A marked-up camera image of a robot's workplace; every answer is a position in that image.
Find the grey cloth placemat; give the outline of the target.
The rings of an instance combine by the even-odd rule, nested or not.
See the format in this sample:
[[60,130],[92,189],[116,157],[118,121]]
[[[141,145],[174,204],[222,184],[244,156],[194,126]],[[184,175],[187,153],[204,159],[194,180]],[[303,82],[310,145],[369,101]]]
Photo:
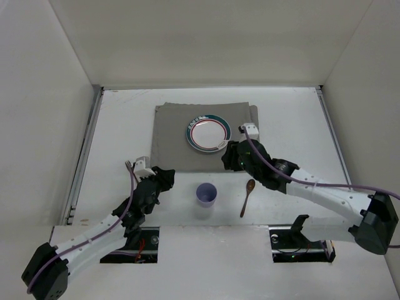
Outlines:
[[259,124],[258,107],[248,102],[228,104],[176,104],[166,102],[155,108],[151,165],[189,173],[224,173],[224,151],[205,153],[194,149],[186,137],[189,123],[212,114],[223,118],[232,129],[231,139],[240,140],[238,127]]

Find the brown wooden spoon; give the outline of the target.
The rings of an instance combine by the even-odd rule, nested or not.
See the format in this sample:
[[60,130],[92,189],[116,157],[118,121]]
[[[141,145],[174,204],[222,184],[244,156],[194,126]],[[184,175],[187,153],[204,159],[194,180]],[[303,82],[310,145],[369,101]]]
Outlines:
[[244,200],[244,203],[243,203],[240,215],[239,215],[240,218],[244,217],[244,214],[245,214],[245,211],[246,211],[246,206],[247,206],[248,199],[249,199],[249,195],[254,190],[255,185],[256,185],[256,182],[255,182],[254,179],[250,179],[246,184],[246,197],[245,197],[245,200]]

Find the white plate green red rim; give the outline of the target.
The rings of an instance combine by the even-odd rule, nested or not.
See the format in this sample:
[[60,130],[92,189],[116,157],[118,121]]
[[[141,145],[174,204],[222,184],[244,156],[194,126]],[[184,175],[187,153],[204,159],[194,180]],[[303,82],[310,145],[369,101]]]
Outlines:
[[205,114],[195,117],[186,128],[186,139],[191,147],[203,153],[216,153],[231,140],[229,123],[220,116]]

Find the lilac plastic cup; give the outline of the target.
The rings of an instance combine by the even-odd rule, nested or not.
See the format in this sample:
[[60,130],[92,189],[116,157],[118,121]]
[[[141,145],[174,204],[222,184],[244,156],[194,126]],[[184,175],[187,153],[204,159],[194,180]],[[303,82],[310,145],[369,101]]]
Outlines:
[[196,189],[196,199],[204,208],[210,208],[215,203],[217,195],[216,187],[209,182],[200,184]]

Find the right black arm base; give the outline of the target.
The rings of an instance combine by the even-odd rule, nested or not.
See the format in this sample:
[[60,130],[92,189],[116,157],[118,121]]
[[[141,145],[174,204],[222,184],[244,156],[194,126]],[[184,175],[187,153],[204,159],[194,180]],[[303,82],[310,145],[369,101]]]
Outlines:
[[331,241],[310,241],[301,229],[308,215],[300,215],[293,224],[269,226],[274,263],[332,263],[336,251]]

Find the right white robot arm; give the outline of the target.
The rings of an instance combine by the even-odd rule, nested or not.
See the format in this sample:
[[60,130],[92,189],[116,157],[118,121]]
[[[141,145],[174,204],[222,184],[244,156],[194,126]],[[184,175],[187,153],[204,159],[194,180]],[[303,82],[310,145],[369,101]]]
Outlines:
[[293,162],[271,158],[253,139],[228,142],[222,162],[226,170],[245,171],[267,189],[303,198],[338,215],[300,214],[291,224],[297,238],[353,242],[370,253],[387,253],[399,221],[388,192],[364,194],[358,187],[324,183]]

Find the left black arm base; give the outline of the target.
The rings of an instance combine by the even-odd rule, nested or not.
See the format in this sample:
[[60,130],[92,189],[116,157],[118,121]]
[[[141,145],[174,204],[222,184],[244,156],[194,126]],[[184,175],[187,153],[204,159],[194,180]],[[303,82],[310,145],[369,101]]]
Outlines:
[[156,264],[159,227],[143,227],[136,244],[125,245],[100,259],[101,264]]

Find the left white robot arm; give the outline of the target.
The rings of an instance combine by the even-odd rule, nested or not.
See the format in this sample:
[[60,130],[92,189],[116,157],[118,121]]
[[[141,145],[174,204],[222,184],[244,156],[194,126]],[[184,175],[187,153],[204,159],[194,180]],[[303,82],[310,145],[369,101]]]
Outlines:
[[21,276],[35,299],[58,299],[80,271],[138,242],[146,215],[159,204],[159,195],[173,187],[176,172],[155,166],[138,176],[133,163],[125,165],[131,180],[125,201],[83,234],[55,246],[45,242],[36,249]]

